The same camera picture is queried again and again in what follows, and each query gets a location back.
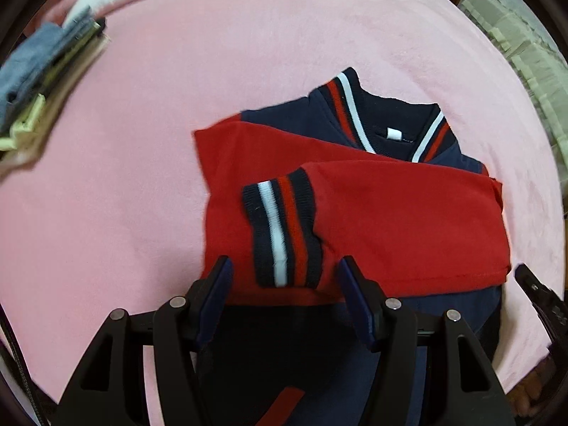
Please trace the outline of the red and navy jacket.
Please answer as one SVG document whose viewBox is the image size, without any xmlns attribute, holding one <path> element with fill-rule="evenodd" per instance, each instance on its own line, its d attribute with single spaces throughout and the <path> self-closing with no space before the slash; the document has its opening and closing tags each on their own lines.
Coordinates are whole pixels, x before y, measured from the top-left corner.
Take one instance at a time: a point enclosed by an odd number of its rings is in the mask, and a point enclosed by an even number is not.
<svg viewBox="0 0 568 426">
<path fill-rule="evenodd" d="M 212 425 L 354 425 L 380 357 L 339 265 L 412 311 L 462 313 L 497 344 L 510 271 L 501 184 L 436 104 L 372 95 L 346 69 L 309 94 L 195 132 L 210 198 L 205 263 L 234 267 L 202 353 Z"/>
</svg>

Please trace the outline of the pink fleece blanket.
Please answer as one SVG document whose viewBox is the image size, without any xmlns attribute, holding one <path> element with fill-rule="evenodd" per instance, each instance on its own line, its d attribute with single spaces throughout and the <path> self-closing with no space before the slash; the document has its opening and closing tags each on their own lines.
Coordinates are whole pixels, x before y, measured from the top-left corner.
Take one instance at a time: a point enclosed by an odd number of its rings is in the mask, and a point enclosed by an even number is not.
<svg viewBox="0 0 568 426">
<path fill-rule="evenodd" d="M 508 62 L 449 0 L 142 0 L 107 32 L 40 160 L 1 184 L 1 302 L 52 398 L 109 312 L 153 310 L 202 270 L 192 132 L 346 67 L 373 94 L 441 107 L 503 183 L 513 262 L 563 290 L 549 141 Z"/>
</svg>

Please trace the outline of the folded cream garment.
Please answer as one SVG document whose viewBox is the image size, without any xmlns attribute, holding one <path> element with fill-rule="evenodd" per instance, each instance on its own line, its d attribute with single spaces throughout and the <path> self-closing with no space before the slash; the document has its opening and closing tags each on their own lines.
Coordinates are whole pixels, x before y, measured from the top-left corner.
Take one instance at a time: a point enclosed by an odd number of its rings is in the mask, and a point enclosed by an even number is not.
<svg viewBox="0 0 568 426">
<path fill-rule="evenodd" d="M 106 49 L 109 38 L 97 35 L 79 54 L 48 95 L 39 93 L 12 124 L 7 137 L 1 138 L 1 178 L 22 167 L 30 166 L 42 156 L 45 143 L 58 120 L 65 102 L 88 68 Z"/>
</svg>

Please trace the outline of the folded blue denim garment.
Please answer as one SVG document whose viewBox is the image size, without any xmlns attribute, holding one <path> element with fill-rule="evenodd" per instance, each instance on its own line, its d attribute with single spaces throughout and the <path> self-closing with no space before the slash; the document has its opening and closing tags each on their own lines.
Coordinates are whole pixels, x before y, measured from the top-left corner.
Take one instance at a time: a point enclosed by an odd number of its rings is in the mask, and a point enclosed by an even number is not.
<svg viewBox="0 0 568 426">
<path fill-rule="evenodd" d="M 94 22 L 89 7 L 65 27 L 45 22 L 12 52 L 1 66 L 1 133 L 8 131 L 38 91 L 48 69 L 85 38 Z"/>
</svg>

